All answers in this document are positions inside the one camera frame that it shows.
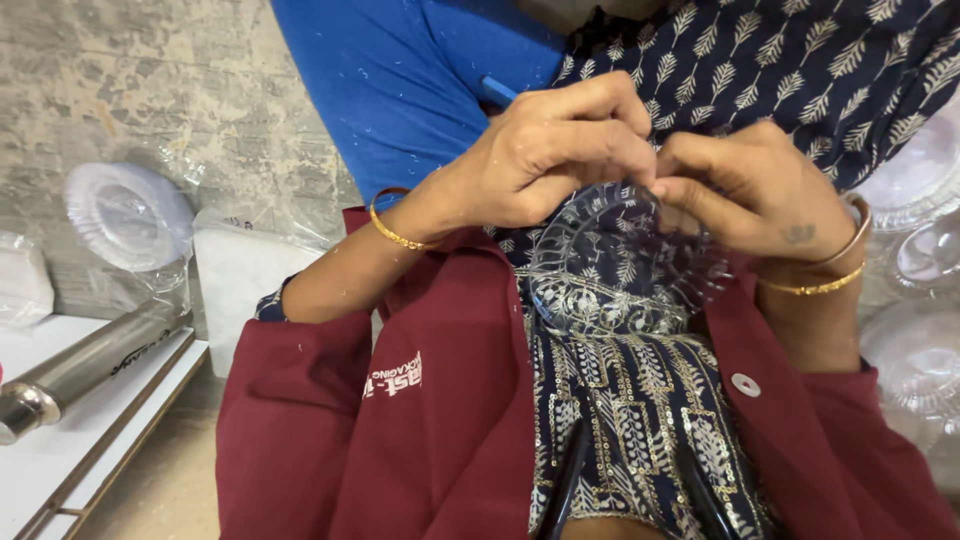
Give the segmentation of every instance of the button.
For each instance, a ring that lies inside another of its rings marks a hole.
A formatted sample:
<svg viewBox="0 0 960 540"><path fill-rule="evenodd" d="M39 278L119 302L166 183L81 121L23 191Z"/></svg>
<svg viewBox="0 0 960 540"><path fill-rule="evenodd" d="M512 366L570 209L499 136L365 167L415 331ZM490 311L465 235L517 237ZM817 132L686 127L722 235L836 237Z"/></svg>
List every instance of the button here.
<svg viewBox="0 0 960 540"><path fill-rule="evenodd" d="M733 377L730 377L730 380L733 382L733 386L736 386L736 389L743 392L744 395L750 396L751 398L760 395L760 385L746 375L734 373Z"/></svg>

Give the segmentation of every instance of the printed logo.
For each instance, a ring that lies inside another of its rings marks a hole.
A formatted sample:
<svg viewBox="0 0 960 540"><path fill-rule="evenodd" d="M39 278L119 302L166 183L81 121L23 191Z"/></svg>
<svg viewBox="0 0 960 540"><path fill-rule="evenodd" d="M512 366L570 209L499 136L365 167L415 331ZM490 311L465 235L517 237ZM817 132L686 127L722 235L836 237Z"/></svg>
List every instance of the printed logo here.
<svg viewBox="0 0 960 540"><path fill-rule="evenodd" d="M364 385L364 399L373 397L377 389L395 396L397 392L410 386L420 385L420 351L414 359L398 368L374 371L367 377Z"/></svg>
<svg viewBox="0 0 960 540"><path fill-rule="evenodd" d="M124 356L124 359L121 360L120 363L117 364L117 365L113 368L113 370L110 371L110 376L113 377L113 376L115 376L116 374L120 373L121 371L123 371L123 370L127 369L128 367L132 366L134 362L136 362L137 360L139 360L140 358L142 358L144 355L146 355L147 352L151 351L151 350L153 349L153 347L156 347L157 344L159 344L161 341L163 341L164 339L166 339L167 336L169 336L169 335L170 335L170 331L169 331L169 330L165 330L165 331L163 331L163 332L160 333L160 337L159 337L155 342L150 343L150 344L147 344L147 345L144 345L143 347L140 347L139 349L137 349L136 351L133 351L133 352L130 353L129 355Z"/></svg>

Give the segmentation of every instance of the forearm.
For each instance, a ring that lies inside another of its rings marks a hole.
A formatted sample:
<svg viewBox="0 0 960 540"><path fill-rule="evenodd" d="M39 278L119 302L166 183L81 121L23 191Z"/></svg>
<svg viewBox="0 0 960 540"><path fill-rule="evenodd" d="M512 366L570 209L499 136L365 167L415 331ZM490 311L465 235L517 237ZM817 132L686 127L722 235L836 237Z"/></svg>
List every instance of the forearm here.
<svg viewBox="0 0 960 540"><path fill-rule="evenodd" d="M443 236L443 224L414 190L380 220L394 233L417 242ZM373 223L350 234L297 274L283 289L283 313L291 322L322 323L358 310L372 310L387 289L423 256L393 242Z"/></svg>
<svg viewBox="0 0 960 540"><path fill-rule="evenodd" d="M834 282L855 272L863 262L862 247L851 250L830 267L809 271L785 265L765 271L770 282L797 286ZM841 373L860 369L856 307L863 288L860 279L834 291L795 295L758 285L756 305L777 335L787 357L805 373Z"/></svg>

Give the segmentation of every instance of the blue cloth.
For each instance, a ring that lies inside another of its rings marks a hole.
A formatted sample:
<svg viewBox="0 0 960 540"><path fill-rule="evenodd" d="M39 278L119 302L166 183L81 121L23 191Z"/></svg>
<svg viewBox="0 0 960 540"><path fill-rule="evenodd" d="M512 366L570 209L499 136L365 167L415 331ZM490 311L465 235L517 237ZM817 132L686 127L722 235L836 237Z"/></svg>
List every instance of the blue cloth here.
<svg viewBox="0 0 960 540"><path fill-rule="evenodd" d="M510 0L273 4L365 203L385 187L416 186L473 144L489 124L482 76L543 88L563 57L564 37Z"/></svg>

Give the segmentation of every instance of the maroon work jacket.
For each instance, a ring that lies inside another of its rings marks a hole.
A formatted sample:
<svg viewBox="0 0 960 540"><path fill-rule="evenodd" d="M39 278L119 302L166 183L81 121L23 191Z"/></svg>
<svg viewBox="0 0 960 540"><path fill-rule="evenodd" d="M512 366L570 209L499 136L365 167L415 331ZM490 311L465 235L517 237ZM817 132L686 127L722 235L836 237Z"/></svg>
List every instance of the maroon work jacket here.
<svg viewBox="0 0 960 540"><path fill-rule="evenodd" d="M347 210L348 228L365 216ZM513 268L479 229L447 245L391 288L375 351L367 312L247 323L217 427L222 538L526 537L533 379ZM876 371L798 373L744 290L711 304L708 324L790 534L960 538L924 458L884 424Z"/></svg>

